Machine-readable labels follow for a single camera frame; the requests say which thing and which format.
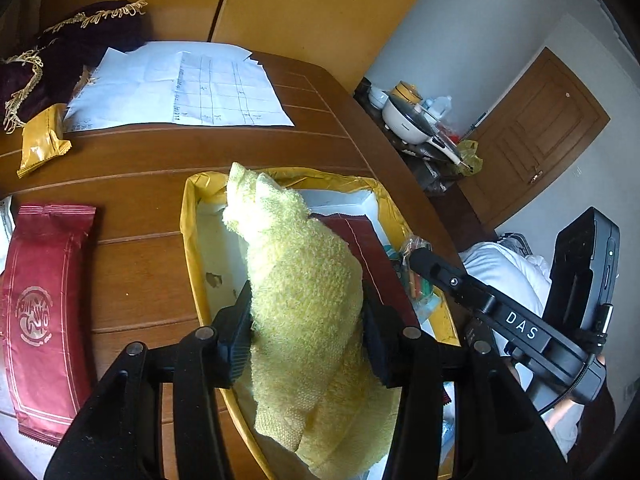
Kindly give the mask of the small yellow foil packet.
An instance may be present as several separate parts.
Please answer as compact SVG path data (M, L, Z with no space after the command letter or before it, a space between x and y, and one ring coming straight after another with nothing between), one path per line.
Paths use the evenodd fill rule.
M54 104L25 125L22 132L22 158L16 172L19 179L72 149L72 142L64 139L65 113L64 103Z

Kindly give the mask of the yellow lined white box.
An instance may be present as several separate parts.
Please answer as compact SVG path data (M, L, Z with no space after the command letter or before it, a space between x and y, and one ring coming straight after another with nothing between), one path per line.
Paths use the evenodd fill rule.
M412 234L400 209L382 183L310 168L265 168L284 188L296 188L317 214L366 216L380 243L399 250ZM202 325L235 302L247 280L244 242L222 222L227 176L207 171L186 180L180 214L186 267L195 310ZM269 479L311 479L307 466L292 452L254 429L256 403L250 366L222 393L235 429Z

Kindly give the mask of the red foil package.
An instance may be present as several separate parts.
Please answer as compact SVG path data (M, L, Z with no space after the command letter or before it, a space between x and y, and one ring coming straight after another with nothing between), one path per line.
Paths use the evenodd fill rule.
M422 330L392 260L367 217L315 214L314 218L341 237L360 263L364 348L382 384L400 387L415 365L438 358L435 338Z
M1 289L4 370L20 434L58 445L88 399L85 263L96 207L25 204Z

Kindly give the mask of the yellow towel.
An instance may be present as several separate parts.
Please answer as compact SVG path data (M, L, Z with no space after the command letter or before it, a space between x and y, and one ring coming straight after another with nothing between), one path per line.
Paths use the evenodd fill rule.
M319 479L356 477L390 449L399 405L363 348L361 264L268 174L233 164L226 195L252 286L254 428Z

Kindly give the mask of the white paper sheets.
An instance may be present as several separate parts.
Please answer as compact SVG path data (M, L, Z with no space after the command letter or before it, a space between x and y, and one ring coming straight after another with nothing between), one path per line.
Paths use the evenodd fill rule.
M134 124L292 127L265 69L233 44L150 41L109 48L68 104L65 129Z

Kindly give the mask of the white bedding pile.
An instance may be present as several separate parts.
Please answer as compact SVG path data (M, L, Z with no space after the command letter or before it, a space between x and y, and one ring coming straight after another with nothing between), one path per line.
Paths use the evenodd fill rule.
M467 274L503 292L540 318L544 315L551 281L538 266L494 242L476 243L459 256ZM576 443L583 411L582 404L563 400L542 415L564 458Z

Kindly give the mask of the brown wooden door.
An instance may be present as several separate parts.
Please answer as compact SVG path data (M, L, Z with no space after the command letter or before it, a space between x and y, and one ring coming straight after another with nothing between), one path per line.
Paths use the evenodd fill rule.
M544 48L471 134L483 161L459 186L486 228L495 229L554 182L610 116L585 84Z

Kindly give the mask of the purple fringed velvet cloth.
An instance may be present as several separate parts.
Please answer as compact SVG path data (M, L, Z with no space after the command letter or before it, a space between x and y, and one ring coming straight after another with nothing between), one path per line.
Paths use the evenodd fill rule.
M34 45L1 62L1 130L14 133L53 104L68 103L85 70L105 52L129 52L145 43L146 0L84 6L43 29Z

